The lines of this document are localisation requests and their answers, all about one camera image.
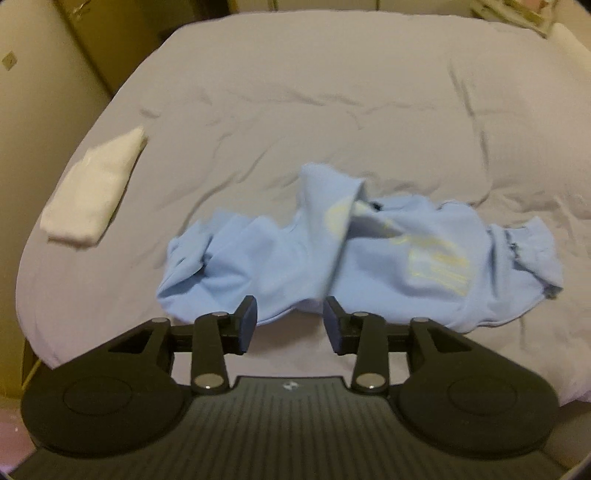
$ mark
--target beige wall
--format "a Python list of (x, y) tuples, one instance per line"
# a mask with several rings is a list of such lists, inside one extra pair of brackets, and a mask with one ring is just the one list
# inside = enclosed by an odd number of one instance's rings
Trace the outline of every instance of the beige wall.
[(74, 149), (109, 101), (51, 0), (0, 2), (0, 394), (18, 394), (14, 309), (29, 231)]
[(591, 51), (591, 14), (576, 0), (559, 0), (556, 21), (564, 24)]

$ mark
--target white cloth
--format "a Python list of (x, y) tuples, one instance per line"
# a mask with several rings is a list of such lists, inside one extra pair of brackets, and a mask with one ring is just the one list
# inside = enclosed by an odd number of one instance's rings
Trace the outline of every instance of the white cloth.
[(53, 239), (95, 245), (109, 225), (145, 142), (144, 129), (138, 127), (88, 149), (43, 209), (42, 230)]

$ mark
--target yellow print on shirt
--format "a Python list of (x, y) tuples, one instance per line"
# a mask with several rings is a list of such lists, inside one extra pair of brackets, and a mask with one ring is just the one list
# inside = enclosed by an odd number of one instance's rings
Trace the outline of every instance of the yellow print on shirt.
[(462, 297), (468, 294), (472, 269), (457, 245), (436, 237), (407, 237), (411, 244), (408, 272), (412, 277), (434, 281)]
[[(345, 198), (335, 203), (325, 214), (324, 224), (336, 239), (345, 239), (351, 215), (362, 215), (369, 206)], [(428, 235), (402, 234), (400, 227), (389, 219), (381, 219), (381, 235), (392, 245), (409, 243), (408, 273), (411, 277), (433, 281), (465, 297), (473, 280), (470, 261), (462, 249), (447, 240)]]

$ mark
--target ribbed black surface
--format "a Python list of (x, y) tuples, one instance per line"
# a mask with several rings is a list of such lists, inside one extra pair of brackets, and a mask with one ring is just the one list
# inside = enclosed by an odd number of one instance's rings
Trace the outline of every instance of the ribbed black surface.
[(340, 378), (243, 378), (200, 397), (173, 432), (108, 459), (33, 454), (15, 480), (556, 480), (542, 453), (469, 460), (412, 437), (383, 398), (349, 392)]

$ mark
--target bed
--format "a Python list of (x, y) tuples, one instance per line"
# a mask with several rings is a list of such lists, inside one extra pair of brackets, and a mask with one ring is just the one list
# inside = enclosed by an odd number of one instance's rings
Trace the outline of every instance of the bed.
[[(20, 325), (56, 367), (152, 318), (169, 240), (217, 207), (286, 224), (303, 163), (366, 177), (371, 196), (470, 203), (487, 223), (538, 215), (565, 289), (469, 337), (591, 401), (591, 82), (535, 33), (385, 12), (248, 14), (178, 30), (123, 85), (69, 163), (138, 125), (150, 138), (95, 248), (38, 223), (17, 282)], [(343, 375), (317, 316), (255, 332), (236, 375)], [(391, 354), (393, 382), (407, 376)], [(173, 375), (189, 381), (188, 359)]]

